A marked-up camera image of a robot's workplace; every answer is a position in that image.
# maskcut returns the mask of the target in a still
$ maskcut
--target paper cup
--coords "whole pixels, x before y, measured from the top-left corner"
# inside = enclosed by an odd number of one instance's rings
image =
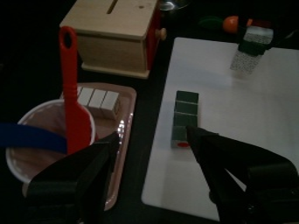
[[[88,112],[91,123],[90,144],[95,141],[97,125]],[[20,124],[32,125],[55,132],[66,137],[64,100],[47,101],[35,107],[19,121]],[[66,155],[44,149],[7,148],[6,161],[12,174],[26,184],[30,184],[34,176]]]

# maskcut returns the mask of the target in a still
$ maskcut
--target green block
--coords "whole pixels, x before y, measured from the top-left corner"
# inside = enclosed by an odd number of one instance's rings
[[[178,90],[175,100],[178,102],[199,103],[199,94]]]
[[[186,114],[186,115],[195,115],[197,116],[198,112],[199,112],[198,107],[199,107],[198,104],[193,104],[193,103],[186,103],[186,102],[178,101],[175,103],[174,113]]]
[[[195,126],[198,127],[198,116],[186,114],[174,114],[173,126]]]
[[[186,127],[173,126],[173,148],[190,148]]]

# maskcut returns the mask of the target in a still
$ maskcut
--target dark table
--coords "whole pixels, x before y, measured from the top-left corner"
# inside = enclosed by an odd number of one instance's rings
[[[4,35],[0,36],[0,122],[16,123],[31,108],[60,97],[59,24],[72,4],[74,0],[46,1],[43,4],[39,1],[4,3],[3,9],[12,13],[8,13],[11,22],[6,20],[10,23],[2,24]],[[130,86],[137,91],[135,117],[119,195],[115,206],[106,212],[105,223],[218,223],[143,204],[142,191],[174,39],[186,37],[237,42],[234,34],[198,26],[201,17],[213,15],[225,18],[237,11],[238,6],[233,0],[194,1],[190,14],[178,24],[166,25],[169,37],[159,44],[154,69],[147,80],[87,72],[79,67],[79,82],[114,83]],[[295,43],[294,39],[287,40],[279,47],[298,49],[299,42]],[[8,170],[4,149],[0,150],[0,178],[2,223],[22,223],[26,213],[23,183]]]

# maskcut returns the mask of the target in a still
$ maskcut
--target white surface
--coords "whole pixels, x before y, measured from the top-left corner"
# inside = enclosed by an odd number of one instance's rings
[[[177,90],[201,94],[201,126],[287,157],[299,167],[299,52],[270,49],[253,74],[230,70],[238,45],[178,38],[166,81],[143,202],[213,220],[191,150],[171,149]]]

